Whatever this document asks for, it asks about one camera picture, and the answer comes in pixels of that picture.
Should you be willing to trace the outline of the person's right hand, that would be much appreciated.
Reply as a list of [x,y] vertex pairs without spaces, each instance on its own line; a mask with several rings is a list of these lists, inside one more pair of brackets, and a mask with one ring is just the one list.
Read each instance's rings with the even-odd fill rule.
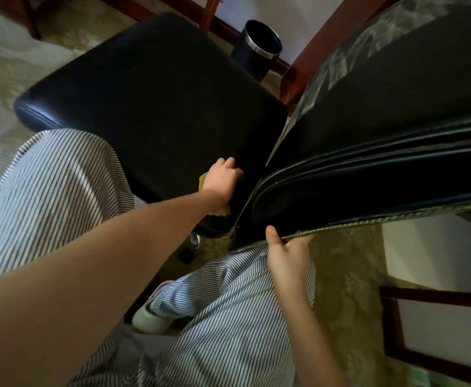
[[292,291],[304,285],[310,266],[309,244],[315,235],[293,238],[284,243],[282,255],[267,254],[267,266],[271,272],[275,288],[281,291]]

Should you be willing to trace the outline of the person's left hand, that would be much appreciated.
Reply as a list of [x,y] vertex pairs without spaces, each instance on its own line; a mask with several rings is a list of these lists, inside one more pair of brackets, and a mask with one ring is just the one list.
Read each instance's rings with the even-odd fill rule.
[[202,191],[200,191],[200,194],[207,197],[214,209],[219,209],[227,205],[227,203],[230,201],[236,184],[239,181],[214,180],[212,165],[207,172],[204,188]]

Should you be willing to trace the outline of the yellow cleaning cloth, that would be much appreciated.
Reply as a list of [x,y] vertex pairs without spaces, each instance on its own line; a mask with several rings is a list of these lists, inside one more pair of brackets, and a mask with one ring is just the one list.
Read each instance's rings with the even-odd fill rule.
[[[199,192],[202,191],[204,188],[204,182],[205,182],[206,176],[207,176],[207,173],[204,173],[199,178],[199,187],[198,187]],[[225,205],[222,208],[216,209],[215,211],[212,211],[211,213],[208,214],[208,216],[215,216],[215,217],[226,217],[229,215],[231,215],[231,209],[230,209],[229,204]]]

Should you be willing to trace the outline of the black leather office chair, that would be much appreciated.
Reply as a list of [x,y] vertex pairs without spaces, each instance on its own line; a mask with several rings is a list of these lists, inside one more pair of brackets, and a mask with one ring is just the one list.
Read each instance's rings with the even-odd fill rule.
[[27,89],[34,132],[107,141],[134,195],[198,191],[219,157],[244,171],[229,252],[310,233],[471,211],[471,0],[400,0],[320,63],[286,106],[174,13],[136,23]]

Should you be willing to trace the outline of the person's right forearm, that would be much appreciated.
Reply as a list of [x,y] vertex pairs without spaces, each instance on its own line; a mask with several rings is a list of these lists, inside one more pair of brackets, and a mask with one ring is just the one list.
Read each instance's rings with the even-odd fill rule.
[[273,282],[299,387],[350,387],[316,319],[304,281]]

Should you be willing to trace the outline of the person's left forearm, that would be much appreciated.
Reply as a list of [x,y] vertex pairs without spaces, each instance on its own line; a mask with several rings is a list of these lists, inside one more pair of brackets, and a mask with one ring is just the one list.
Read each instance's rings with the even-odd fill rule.
[[228,192],[136,208],[0,276],[0,387],[62,387]]

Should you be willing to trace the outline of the black bin with chrome rim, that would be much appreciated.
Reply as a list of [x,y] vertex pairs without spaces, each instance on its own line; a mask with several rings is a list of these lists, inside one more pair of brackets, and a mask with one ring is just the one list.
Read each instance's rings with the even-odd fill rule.
[[278,34],[265,23],[251,19],[234,45],[231,58],[261,83],[283,50]]

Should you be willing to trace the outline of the white shoe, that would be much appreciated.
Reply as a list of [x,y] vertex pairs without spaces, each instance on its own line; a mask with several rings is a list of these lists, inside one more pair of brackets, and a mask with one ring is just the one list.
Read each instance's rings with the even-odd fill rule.
[[167,280],[159,284],[149,296],[147,301],[141,306],[132,318],[132,326],[149,335],[163,335],[171,327],[172,323],[179,319],[180,315],[176,312],[167,313],[164,316],[153,312],[152,303],[164,292],[167,287],[174,284],[175,280]]

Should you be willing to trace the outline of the reddish brown wooden desk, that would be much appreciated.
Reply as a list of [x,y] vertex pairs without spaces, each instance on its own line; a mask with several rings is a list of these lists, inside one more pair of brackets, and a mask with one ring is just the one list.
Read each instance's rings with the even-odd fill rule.
[[343,0],[285,72],[279,98],[291,116],[319,65],[368,21],[399,0]]

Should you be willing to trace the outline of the striped trousers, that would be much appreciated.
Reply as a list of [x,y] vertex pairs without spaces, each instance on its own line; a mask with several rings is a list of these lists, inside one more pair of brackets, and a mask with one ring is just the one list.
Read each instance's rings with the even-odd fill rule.
[[[0,181],[0,276],[134,209],[107,142],[77,130],[41,132]],[[151,308],[192,318],[176,341],[156,356],[141,353],[121,371],[114,361],[123,349],[123,315],[66,385],[292,387],[298,378],[267,256],[268,245],[259,246],[175,280]],[[311,306],[315,280],[310,261],[304,283]]]

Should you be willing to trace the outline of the brown wooden furniture leg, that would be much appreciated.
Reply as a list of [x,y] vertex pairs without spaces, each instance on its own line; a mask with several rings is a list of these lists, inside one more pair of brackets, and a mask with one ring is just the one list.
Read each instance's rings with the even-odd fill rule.
[[35,12],[46,0],[0,0],[0,8],[21,18],[29,34],[35,40],[42,36],[35,19]]

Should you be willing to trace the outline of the dark wooden frame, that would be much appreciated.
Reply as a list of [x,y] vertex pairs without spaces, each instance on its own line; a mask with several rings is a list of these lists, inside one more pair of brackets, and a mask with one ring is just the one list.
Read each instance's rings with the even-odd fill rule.
[[380,287],[388,357],[471,384],[471,292]]

